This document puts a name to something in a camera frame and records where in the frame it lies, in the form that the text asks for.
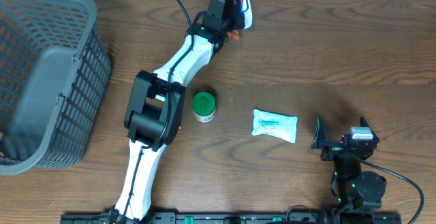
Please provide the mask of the green lid jar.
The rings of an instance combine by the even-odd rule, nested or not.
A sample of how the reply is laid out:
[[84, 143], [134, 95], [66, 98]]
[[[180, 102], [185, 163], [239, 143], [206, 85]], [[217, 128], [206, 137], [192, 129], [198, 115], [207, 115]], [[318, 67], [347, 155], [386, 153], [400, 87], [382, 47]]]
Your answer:
[[202, 123], [212, 121], [216, 115], [215, 98], [207, 92], [197, 93], [192, 99], [192, 110], [198, 121]]

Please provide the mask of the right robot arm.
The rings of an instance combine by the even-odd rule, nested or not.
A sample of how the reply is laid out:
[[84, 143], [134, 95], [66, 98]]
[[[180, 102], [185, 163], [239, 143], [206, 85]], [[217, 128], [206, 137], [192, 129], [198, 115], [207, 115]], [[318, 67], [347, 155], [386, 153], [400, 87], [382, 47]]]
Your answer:
[[339, 206], [326, 215], [326, 223], [374, 223], [375, 211], [382, 206], [386, 179], [372, 171], [362, 171], [365, 162], [377, 148], [379, 138], [366, 119], [351, 127], [338, 142], [326, 139], [321, 118], [317, 119], [312, 149], [320, 149], [322, 161], [334, 162], [331, 180], [332, 194]]

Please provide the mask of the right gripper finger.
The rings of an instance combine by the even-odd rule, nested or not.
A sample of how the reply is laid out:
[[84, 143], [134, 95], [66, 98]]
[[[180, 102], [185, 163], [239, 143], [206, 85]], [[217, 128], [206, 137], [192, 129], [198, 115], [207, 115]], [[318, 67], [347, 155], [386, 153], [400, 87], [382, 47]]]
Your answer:
[[367, 140], [373, 140], [375, 141], [376, 144], [378, 144], [380, 142], [379, 137], [376, 135], [376, 133], [371, 129], [371, 127], [369, 126], [366, 118], [364, 116], [360, 117], [360, 126], [364, 127], [368, 132], [371, 133], [371, 136], [369, 136], [368, 133], [365, 134], [364, 138]]
[[323, 122], [320, 117], [317, 118], [315, 135], [311, 144], [311, 149], [323, 149], [328, 146]]

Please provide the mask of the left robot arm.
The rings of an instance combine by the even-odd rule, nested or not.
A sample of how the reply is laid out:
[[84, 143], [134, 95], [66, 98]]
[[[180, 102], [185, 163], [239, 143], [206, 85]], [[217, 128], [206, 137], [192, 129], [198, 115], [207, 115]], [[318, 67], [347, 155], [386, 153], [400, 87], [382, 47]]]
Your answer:
[[110, 223], [139, 223], [151, 207], [159, 160], [176, 137], [193, 77], [222, 49], [229, 33], [252, 23], [250, 0], [210, 0], [207, 10], [189, 19], [181, 48], [162, 67], [140, 71], [124, 118], [129, 164], [123, 190], [108, 214]]

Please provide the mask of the white wet wipes pack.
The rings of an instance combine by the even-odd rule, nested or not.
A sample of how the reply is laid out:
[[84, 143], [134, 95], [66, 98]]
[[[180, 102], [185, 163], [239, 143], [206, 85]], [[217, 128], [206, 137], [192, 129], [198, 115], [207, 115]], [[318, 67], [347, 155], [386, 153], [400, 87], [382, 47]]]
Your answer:
[[297, 116], [254, 109], [253, 130], [251, 134], [253, 136], [270, 135], [294, 144], [296, 142], [297, 123]]

